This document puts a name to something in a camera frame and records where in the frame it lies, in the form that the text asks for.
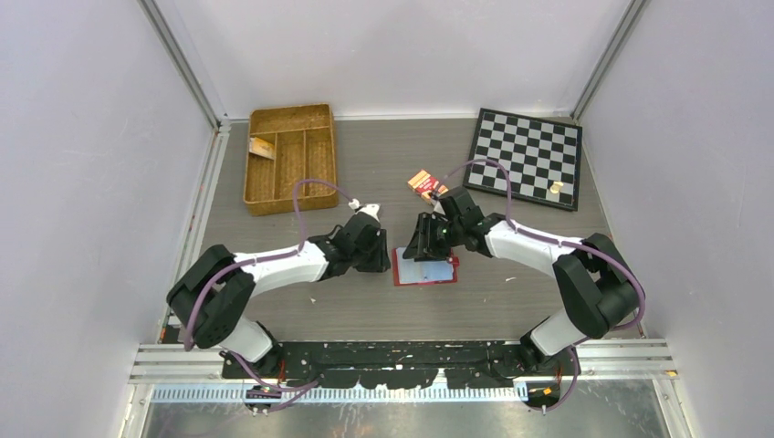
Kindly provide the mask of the red leather card holder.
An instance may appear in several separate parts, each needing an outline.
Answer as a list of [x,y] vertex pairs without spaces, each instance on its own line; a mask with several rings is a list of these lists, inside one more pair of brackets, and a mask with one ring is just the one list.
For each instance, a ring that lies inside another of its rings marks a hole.
[[452,284],[457,281],[459,259],[415,261],[403,259],[405,247],[392,250],[392,278],[396,287]]

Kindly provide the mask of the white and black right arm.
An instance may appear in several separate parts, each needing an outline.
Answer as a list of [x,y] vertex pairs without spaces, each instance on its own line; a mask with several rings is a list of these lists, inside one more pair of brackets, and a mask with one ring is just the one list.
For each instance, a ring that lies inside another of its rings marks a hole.
[[463,187],[444,193],[432,212],[419,214],[403,256],[445,260],[457,246],[517,262],[556,280],[561,310],[519,341],[522,365],[533,374],[546,373],[563,350],[602,338],[643,307],[643,288],[609,237],[563,237],[518,224],[504,214],[485,215]]

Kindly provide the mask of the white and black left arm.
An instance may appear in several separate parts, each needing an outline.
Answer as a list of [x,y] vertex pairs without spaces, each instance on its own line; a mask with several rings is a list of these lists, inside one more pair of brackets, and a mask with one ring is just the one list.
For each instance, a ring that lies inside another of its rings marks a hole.
[[245,360],[259,378],[272,376],[280,363],[276,342],[245,315],[252,297],[297,283],[314,283],[354,269],[383,273],[390,267],[380,206],[367,203],[345,225],[314,235],[302,245],[262,253],[232,253],[213,245],[199,256],[167,295],[184,326],[186,349],[221,347]]

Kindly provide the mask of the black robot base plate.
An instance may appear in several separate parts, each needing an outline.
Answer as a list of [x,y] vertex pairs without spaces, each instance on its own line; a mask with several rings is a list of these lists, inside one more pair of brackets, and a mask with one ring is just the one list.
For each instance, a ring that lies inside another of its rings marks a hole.
[[256,362],[221,356],[227,380],[273,381],[291,390],[426,389],[438,381],[455,390],[505,388],[521,377],[557,382],[579,369],[567,351],[542,358],[504,340],[283,341]]

